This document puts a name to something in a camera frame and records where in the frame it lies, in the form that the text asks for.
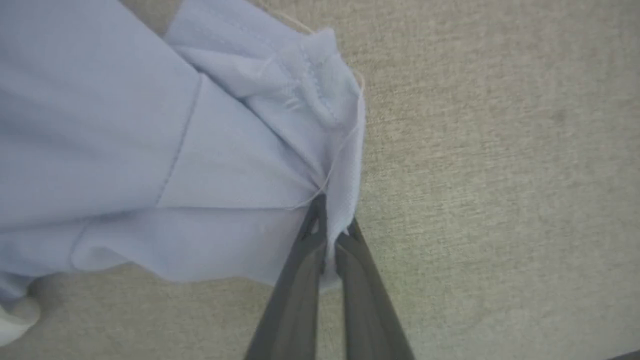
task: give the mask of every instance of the beige textured fabric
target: beige textured fabric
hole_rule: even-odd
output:
[[[127,0],[157,31],[176,0]],[[358,217],[418,359],[640,348],[640,2],[281,0],[367,78]],[[270,289],[39,282],[1,359],[240,359]],[[343,358],[339,291],[319,358]]]

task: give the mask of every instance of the light blue fabric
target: light blue fabric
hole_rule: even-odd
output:
[[[331,30],[185,0],[160,39],[115,0],[5,0],[0,299],[126,262],[274,282],[319,190],[329,238],[350,223],[363,137]]]

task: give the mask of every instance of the beige surface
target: beige surface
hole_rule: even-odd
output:
[[[176,0],[128,0],[162,31]],[[637,0],[282,0],[367,78],[358,217],[418,359],[640,348]],[[54,277],[1,359],[240,359],[269,288]],[[340,294],[320,359],[342,358]]]

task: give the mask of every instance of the garment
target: garment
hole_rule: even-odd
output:
[[[127,262],[273,283],[317,193],[331,241],[350,223],[363,137],[330,29],[185,0],[161,39],[115,0],[3,1],[0,304]]]

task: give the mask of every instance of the wrinkled fabric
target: wrinkled fabric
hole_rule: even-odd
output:
[[[313,196],[331,241],[350,223],[364,102],[331,30],[238,0],[185,0],[165,39],[115,0],[0,8],[0,301],[128,262],[273,283]]]

